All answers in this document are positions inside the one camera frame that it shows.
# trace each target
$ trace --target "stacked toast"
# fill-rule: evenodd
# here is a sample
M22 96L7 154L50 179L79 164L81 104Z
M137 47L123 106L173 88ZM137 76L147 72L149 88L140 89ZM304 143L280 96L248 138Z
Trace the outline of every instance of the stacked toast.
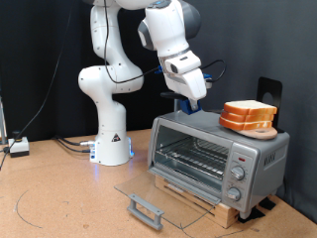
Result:
M254 100L227 102L219 123L243 131L270 128L277 108Z

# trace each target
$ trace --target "oven rack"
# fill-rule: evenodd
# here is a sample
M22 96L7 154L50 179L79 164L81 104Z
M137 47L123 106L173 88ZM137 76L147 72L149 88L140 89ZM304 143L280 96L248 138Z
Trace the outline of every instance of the oven rack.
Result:
M229 149L189 137L160 148L157 153L222 180Z

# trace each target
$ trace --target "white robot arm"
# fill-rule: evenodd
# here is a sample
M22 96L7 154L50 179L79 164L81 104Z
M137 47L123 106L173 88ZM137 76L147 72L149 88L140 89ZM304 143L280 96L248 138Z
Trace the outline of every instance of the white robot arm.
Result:
M191 109L206 96L206 83L200 59L186 40L194 38L201 25L198 11L181 0L160 0L146 8L146 19L139 27L145 48L158 51L167 87L187 97Z
M189 49L186 39L197 34L200 16L192 6L178 0L83 1L94 5L90 19L94 52L104 59L106 50L109 63L107 68L105 65L85 68L78 78L81 90L91 97L98 110L99 131L90 143L90 161L118 166L127 163L131 154L126 109L112 100L112 94L139 90L144 82L142 71L130 62L122 48L117 20L120 8L146 8L147 17L139 27L143 46L158 51L168 88L187 97L193 111L197 109L197 100L206 96L206 85L199 69L200 59Z

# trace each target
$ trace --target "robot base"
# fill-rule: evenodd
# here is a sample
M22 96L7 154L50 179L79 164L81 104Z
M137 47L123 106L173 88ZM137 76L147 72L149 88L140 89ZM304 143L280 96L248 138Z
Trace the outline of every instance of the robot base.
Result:
M126 130L99 131L90 148L90 162L103 166L120 166L129 162L130 143Z

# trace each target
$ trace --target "blue light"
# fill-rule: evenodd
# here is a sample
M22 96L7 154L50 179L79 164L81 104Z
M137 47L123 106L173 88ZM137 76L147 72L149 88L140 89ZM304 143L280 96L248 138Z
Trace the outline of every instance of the blue light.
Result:
M132 150L132 142L130 137L129 137L129 151L130 151L130 157L133 158L135 156L135 153Z

